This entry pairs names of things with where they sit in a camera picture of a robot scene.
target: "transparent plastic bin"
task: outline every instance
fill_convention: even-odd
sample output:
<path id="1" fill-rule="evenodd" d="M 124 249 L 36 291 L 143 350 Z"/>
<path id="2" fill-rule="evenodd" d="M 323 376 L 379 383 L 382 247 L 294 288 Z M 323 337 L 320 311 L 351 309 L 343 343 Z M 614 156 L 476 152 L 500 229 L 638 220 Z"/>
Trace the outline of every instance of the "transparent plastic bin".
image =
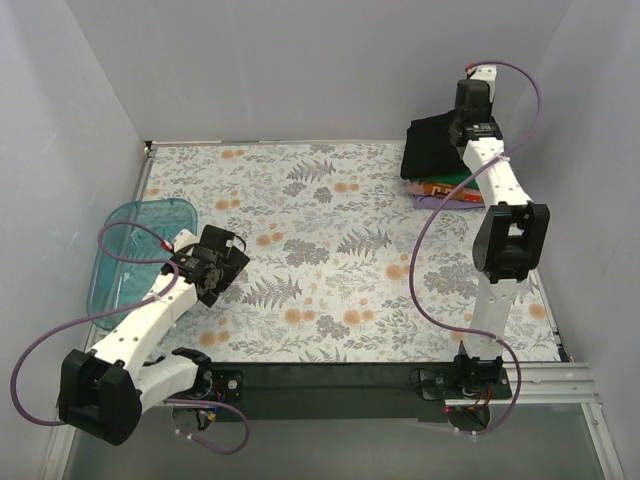
<path id="1" fill-rule="evenodd" d="M 197 233 L 198 215 L 189 202 L 179 198 L 131 202 L 116 209 L 105 225 L 119 222 L 137 222 L 158 232 L 168 241 L 187 228 Z M 107 231 L 105 246 L 112 252 L 129 258 L 169 258 L 152 235 L 129 225 L 118 225 Z M 87 313 L 104 312 L 139 301 L 151 288 L 162 265 L 134 265 L 118 262 L 100 249 L 91 275 L 87 298 Z M 110 315 L 95 321 L 104 330 L 113 330 L 127 313 Z"/>

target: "metal frame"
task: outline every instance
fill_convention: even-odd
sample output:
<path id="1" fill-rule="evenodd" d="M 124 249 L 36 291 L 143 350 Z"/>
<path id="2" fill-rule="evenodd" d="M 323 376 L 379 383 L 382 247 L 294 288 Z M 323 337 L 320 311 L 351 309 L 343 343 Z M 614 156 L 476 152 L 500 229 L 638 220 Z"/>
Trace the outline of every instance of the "metal frame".
<path id="1" fill-rule="evenodd" d="M 402 141 L 385 141 L 384 143 L 401 143 Z M 145 153 L 147 159 L 142 166 L 140 178 L 136 187 L 133 200 L 141 200 L 146 188 L 149 173 L 153 165 L 159 147 L 167 146 L 212 146 L 212 145 L 246 145 L 246 144 L 305 144 L 310 141 L 280 142 L 280 141 L 259 141 L 259 142 L 147 142 Z M 381 143 L 380 140 L 345 140 L 345 141 L 316 141 L 313 143 Z M 533 272 L 545 304 L 549 322 L 551 324 L 557 343 L 561 346 L 557 324 L 553 317 L 548 303 L 546 292 L 544 291 L 539 272 Z M 100 330 L 92 325 L 89 331 L 85 350 L 95 343 L 100 336 Z M 515 367 L 512 364 L 505 364 L 507 375 L 511 383 L 516 381 Z M 593 379 L 586 364 L 580 363 L 523 363 L 522 364 L 522 391 L 518 403 L 579 403 L 591 433 L 598 459 L 602 466 L 607 480 L 624 479 L 624 474 L 620 462 L 615 452 L 609 430 L 602 414 L 602 405 L 595 389 Z M 495 404 L 505 404 L 509 400 L 494 400 Z M 458 400 L 447 400 L 447 405 L 460 404 Z M 75 437 L 75 429 L 69 426 L 54 428 L 49 440 L 48 450 L 45 457 L 41 480 L 58 480 L 64 475 L 66 464 L 71 451 L 71 446 Z"/>

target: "black cloth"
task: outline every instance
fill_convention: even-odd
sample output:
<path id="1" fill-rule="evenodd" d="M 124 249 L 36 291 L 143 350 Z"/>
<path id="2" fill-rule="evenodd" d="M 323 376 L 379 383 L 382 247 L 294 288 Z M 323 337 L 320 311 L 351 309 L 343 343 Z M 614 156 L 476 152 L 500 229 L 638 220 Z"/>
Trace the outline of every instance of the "black cloth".
<path id="1" fill-rule="evenodd" d="M 451 110 L 411 122 L 400 167 L 402 178 L 411 180 L 467 171 L 458 149 L 449 140 L 449 125 L 454 114 L 455 110 Z"/>

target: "green cloth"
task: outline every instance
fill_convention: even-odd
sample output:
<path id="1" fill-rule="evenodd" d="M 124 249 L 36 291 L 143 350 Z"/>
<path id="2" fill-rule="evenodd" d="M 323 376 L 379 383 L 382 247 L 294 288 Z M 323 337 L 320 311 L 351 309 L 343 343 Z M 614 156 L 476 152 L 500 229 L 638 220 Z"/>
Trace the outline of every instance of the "green cloth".
<path id="1" fill-rule="evenodd" d="M 453 173 L 451 175 L 433 175 L 431 177 L 421 177 L 421 178 L 412 178 L 411 182 L 437 182 L 437 183 L 447 183 L 449 185 L 458 185 L 462 183 L 467 177 L 471 175 L 471 170 L 467 170 L 462 173 Z M 478 184 L 475 180 L 467 183 L 467 188 L 475 188 L 479 190 Z"/>

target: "purple cloth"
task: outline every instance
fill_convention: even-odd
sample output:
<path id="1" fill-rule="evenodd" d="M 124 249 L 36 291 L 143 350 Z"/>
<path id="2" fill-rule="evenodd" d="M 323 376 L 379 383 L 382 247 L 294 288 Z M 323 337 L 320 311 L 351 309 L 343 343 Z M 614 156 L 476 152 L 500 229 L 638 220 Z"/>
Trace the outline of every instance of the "purple cloth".
<path id="1" fill-rule="evenodd" d="M 413 208 L 419 210 L 434 210 L 442 203 L 442 199 L 431 195 L 413 195 Z M 472 208 L 484 208 L 484 203 L 463 202 L 462 200 L 449 200 L 444 210 L 470 210 Z"/>

